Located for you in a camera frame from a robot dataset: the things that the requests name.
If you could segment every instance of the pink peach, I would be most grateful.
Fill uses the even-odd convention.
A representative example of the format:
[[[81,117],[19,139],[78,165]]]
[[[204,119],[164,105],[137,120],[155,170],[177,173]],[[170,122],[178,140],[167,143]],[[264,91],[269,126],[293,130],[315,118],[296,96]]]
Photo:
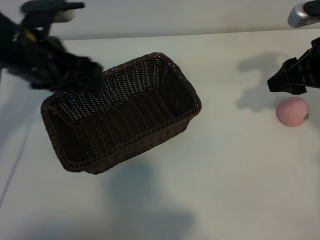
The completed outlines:
[[[309,118],[309,107],[304,99],[294,96],[278,105],[276,115],[284,125],[297,127]]]

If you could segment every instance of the brown wicker basket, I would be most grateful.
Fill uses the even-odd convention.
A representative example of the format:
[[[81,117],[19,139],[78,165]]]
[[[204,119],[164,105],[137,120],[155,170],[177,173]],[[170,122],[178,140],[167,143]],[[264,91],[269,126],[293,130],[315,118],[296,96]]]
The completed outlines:
[[[99,174],[180,134],[200,110],[180,68],[152,53],[104,72],[98,93],[55,93],[41,115],[63,167]]]

